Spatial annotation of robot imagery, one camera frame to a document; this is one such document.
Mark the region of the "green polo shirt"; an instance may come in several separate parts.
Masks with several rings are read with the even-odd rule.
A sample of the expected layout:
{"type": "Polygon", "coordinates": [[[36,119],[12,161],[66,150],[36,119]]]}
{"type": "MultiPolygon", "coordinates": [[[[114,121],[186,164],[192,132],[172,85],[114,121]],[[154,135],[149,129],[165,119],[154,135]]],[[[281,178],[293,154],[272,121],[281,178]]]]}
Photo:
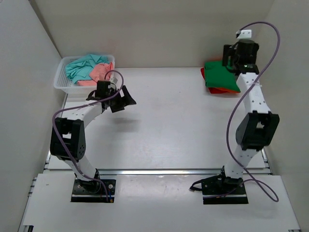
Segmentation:
{"type": "Polygon", "coordinates": [[[221,61],[207,61],[204,64],[207,87],[226,88],[233,93],[240,93],[235,76],[230,73],[221,61]]]}

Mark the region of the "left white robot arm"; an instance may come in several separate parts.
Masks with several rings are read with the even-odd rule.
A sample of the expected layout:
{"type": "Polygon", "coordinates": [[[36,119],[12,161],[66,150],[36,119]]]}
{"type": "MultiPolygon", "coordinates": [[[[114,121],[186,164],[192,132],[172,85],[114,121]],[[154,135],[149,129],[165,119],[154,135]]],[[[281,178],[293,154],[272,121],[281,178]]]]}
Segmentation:
{"type": "Polygon", "coordinates": [[[83,105],[70,108],[70,116],[53,117],[50,152],[72,168],[79,185],[91,194],[108,190],[86,157],[85,128],[107,109],[116,113],[135,104],[125,85],[117,88],[111,81],[99,81],[83,105]]]}

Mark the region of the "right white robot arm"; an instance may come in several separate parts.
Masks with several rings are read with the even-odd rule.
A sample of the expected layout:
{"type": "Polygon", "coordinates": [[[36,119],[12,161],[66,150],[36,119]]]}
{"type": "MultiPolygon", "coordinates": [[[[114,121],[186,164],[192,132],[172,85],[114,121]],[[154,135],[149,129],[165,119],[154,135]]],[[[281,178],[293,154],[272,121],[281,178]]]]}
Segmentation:
{"type": "Polygon", "coordinates": [[[218,175],[194,182],[190,191],[201,191],[207,199],[220,199],[229,195],[245,194],[243,174],[247,166],[264,147],[270,145],[280,117],[271,112],[259,83],[262,74],[256,65],[259,45],[250,39],[240,39],[224,48],[223,66],[231,65],[229,72],[237,75],[237,85],[242,92],[239,103],[245,107],[245,117],[236,129],[235,151],[228,149],[231,160],[218,175]]]}

